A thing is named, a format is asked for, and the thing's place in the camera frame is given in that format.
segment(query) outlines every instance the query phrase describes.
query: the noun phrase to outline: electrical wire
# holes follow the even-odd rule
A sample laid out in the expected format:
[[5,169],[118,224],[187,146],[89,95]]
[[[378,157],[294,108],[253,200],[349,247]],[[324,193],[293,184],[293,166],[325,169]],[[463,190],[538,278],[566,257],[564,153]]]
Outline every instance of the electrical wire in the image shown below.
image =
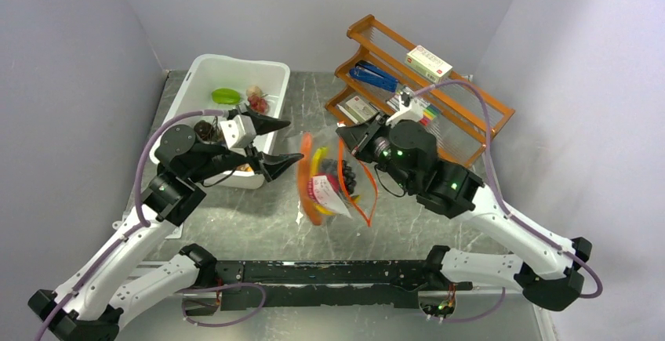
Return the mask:
[[259,311],[263,308],[263,305],[266,304],[266,289],[263,288],[263,286],[259,284],[254,284],[252,282],[239,282],[237,284],[230,284],[230,285],[222,285],[222,286],[216,286],[214,288],[188,288],[184,290],[180,290],[179,292],[182,293],[199,293],[199,292],[218,292],[220,290],[227,290],[229,288],[258,288],[259,291],[261,291],[261,303],[259,303],[259,306],[257,306],[254,311],[250,312],[249,314],[240,317],[239,319],[229,321],[226,323],[220,323],[220,324],[211,324],[211,323],[201,323],[200,321],[192,320],[189,316],[187,316],[187,310],[185,308],[185,302],[183,301],[182,304],[182,311],[183,311],[183,320],[188,322],[189,324],[196,325],[198,327],[204,327],[204,328],[222,328],[222,327],[229,327],[231,325],[236,325],[237,323],[241,323],[254,315],[258,314]]
[[594,279],[596,283],[596,291],[592,292],[590,294],[580,294],[580,298],[585,298],[585,299],[591,299],[591,298],[597,298],[599,297],[602,292],[603,292],[603,284],[596,272],[591,269],[581,258],[577,257],[574,253],[569,252],[569,251],[564,251],[563,246],[559,245],[557,242],[551,240],[548,238],[546,235],[540,233],[538,230],[535,228],[529,226],[526,222],[523,220],[519,219],[517,216],[512,214],[510,209],[506,206],[506,202],[503,200],[503,195],[501,194],[501,190],[499,189],[499,185],[497,184],[496,177],[494,176],[494,162],[492,160],[492,151],[491,151],[491,146],[492,146],[492,123],[489,120],[489,111],[487,108],[487,103],[485,102],[485,99],[483,98],[482,94],[480,93],[480,90],[472,83],[466,82],[466,81],[461,81],[461,80],[444,80],[442,82],[432,84],[429,86],[426,86],[420,90],[417,90],[413,93],[414,96],[422,96],[424,94],[427,94],[428,92],[432,91],[433,89],[436,88],[441,88],[443,86],[447,85],[461,85],[469,89],[475,96],[478,98],[478,101],[480,101],[481,108],[482,108],[482,114],[485,119],[485,154],[483,154],[482,159],[483,162],[485,163],[485,171],[487,171],[487,183],[489,185],[489,188],[492,190],[494,193],[494,198],[496,199],[496,202],[499,203],[499,207],[503,212],[506,214],[506,216],[509,219],[512,219],[513,222],[515,222],[517,225],[519,225],[521,228],[524,230],[527,230],[529,233],[532,235],[536,236],[539,238],[541,241],[549,245],[550,247],[554,248],[557,250],[558,253],[563,254],[565,256],[568,256],[572,261],[575,263],[579,264],[580,267],[582,267],[584,270],[586,270],[589,275]]
[[97,272],[97,270],[100,268],[102,263],[108,259],[108,256],[115,251],[115,249],[124,241],[128,240],[132,234],[136,233],[138,230],[143,229],[144,227],[149,227],[151,225],[150,221],[145,219],[145,215],[143,213],[142,209],[142,204],[141,204],[141,179],[144,174],[145,170],[145,165],[147,162],[148,155],[150,154],[150,150],[152,149],[153,145],[157,142],[157,139],[162,136],[162,134],[172,125],[176,124],[177,122],[186,119],[186,118],[191,118],[194,116],[221,116],[222,118],[226,118],[228,116],[228,111],[226,110],[200,110],[200,111],[192,111],[192,112],[186,112],[180,115],[177,115],[166,122],[162,126],[160,126],[154,134],[148,139],[146,146],[143,149],[143,152],[141,153],[141,156],[139,158],[139,165],[136,168],[136,175],[134,176],[134,205],[136,208],[136,215],[139,218],[139,223],[130,227],[129,230],[127,230],[126,233],[123,234],[124,238],[119,238],[116,239],[111,245],[108,246],[101,254],[100,256],[95,259],[95,261],[90,264],[90,267],[88,270],[81,275],[81,277],[76,281],[76,284],[71,288],[70,292],[66,294],[61,301],[58,302],[58,304],[49,312],[49,314],[46,316],[44,321],[42,322],[42,325],[40,325],[39,330],[37,331],[37,335],[35,336],[35,341],[40,341],[44,334],[46,333],[46,329],[49,328],[49,325],[51,324],[51,321],[53,321],[53,318],[57,315],[58,311],[62,310],[70,301],[72,298],[74,298],[77,294],[78,291],[89,281],[89,279]]
[[378,165],[374,165],[374,172],[376,173],[376,179],[379,180],[379,184],[381,185],[381,187],[383,187],[384,190],[386,190],[387,193],[392,194],[392,195],[395,196],[396,198],[403,198],[404,195],[406,194],[406,190],[405,190],[404,188],[402,188],[403,191],[404,191],[404,193],[403,193],[403,194],[396,194],[396,193],[393,192],[392,190],[387,189],[387,187],[386,187],[386,186],[383,184],[383,182],[381,181],[381,177],[379,176],[379,169],[376,168],[377,166],[378,166]]
[[201,187],[210,188],[210,187],[216,186],[217,184],[222,183],[224,180],[227,180],[228,178],[230,178],[234,174],[234,172],[235,172],[235,169],[231,170],[231,172],[229,172],[227,175],[225,175],[224,178],[222,178],[220,180],[217,180],[213,184],[204,184],[203,182],[201,182]]

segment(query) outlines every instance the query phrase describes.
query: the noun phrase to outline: white tub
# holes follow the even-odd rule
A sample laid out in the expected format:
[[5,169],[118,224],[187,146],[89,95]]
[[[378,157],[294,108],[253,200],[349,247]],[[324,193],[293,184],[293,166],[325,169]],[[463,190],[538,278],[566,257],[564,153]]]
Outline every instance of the white tub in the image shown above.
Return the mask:
[[[188,111],[196,111],[204,108],[231,109],[233,106],[217,104],[213,102],[211,93],[218,88],[230,88],[237,90],[242,96],[242,102],[246,103],[245,90],[251,85],[257,85],[266,94],[268,102],[267,115],[279,118],[284,107],[286,86],[289,82],[291,70],[286,64],[272,61],[251,61],[234,59],[221,55],[201,55],[194,60],[189,72],[180,86],[176,99],[173,101],[166,120],[178,114]],[[183,120],[182,124],[194,126],[200,118],[189,118]],[[254,146],[259,151],[270,154],[274,146],[275,133],[265,136],[257,136]],[[158,163],[154,155],[150,154],[151,160]],[[206,183],[217,181],[228,172],[214,176],[206,180]],[[254,172],[235,172],[232,177],[224,180],[221,184],[228,187],[256,189],[263,185],[265,179],[262,175]]]

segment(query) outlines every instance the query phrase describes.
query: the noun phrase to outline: floor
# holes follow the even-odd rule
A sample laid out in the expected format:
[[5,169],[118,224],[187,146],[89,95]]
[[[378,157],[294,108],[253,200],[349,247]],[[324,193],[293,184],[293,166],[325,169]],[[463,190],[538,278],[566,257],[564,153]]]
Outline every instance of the floor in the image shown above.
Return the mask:
[[[186,73],[169,74],[152,131],[163,122]],[[287,151],[294,136],[297,140],[303,131],[335,125],[336,119],[324,104],[342,88],[333,74],[291,73],[282,118],[292,124],[279,132],[274,153]],[[474,170],[485,176],[481,160]],[[153,175],[154,165],[149,163],[144,187]],[[359,218],[345,217],[313,226],[307,217],[298,220],[294,176],[287,172],[257,190],[206,189],[208,196],[187,219],[182,238],[164,240],[147,258],[169,260],[190,243],[200,244],[217,259],[423,259],[433,245],[468,252],[506,252],[475,229],[423,209],[415,198],[395,198],[381,188],[372,227]]]

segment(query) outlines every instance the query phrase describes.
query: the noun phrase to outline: gray wall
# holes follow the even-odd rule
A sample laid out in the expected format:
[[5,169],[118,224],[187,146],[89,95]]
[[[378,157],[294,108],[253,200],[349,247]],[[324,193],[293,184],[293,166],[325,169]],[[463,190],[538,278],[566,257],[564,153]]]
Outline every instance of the gray wall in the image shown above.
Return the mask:
[[126,0],[0,0],[0,16],[0,338],[25,340],[30,295],[122,216],[164,76]]
[[605,294],[555,314],[562,340],[665,339],[663,27],[663,0],[514,0],[476,72],[517,110],[507,200],[594,243]]
[[473,71],[512,0],[129,0],[165,68],[202,53],[334,71],[358,45],[346,37],[372,13],[461,73]]

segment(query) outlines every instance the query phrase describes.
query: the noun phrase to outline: marble countertop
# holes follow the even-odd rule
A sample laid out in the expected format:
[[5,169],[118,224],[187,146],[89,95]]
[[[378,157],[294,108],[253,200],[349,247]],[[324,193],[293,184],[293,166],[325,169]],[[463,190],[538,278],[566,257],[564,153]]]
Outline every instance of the marble countertop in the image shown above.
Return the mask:
[[[163,122],[186,73],[169,74],[152,132]],[[282,112],[292,124],[278,133],[274,153],[285,152],[289,137],[334,125],[336,119],[324,105],[342,89],[343,82],[333,74],[292,72]],[[485,177],[481,161],[473,170]],[[154,172],[149,162],[144,187]],[[147,259],[169,260],[190,243],[217,259],[424,259],[433,245],[506,253],[475,229],[423,209],[415,198],[395,198],[381,188],[372,227],[359,218],[332,217],[320,227],[307,217],[298,219],[295,176],[290,172],[257,190],[216,186],[205,191],[208,196],[185,222],[182,237],[164,240]]]

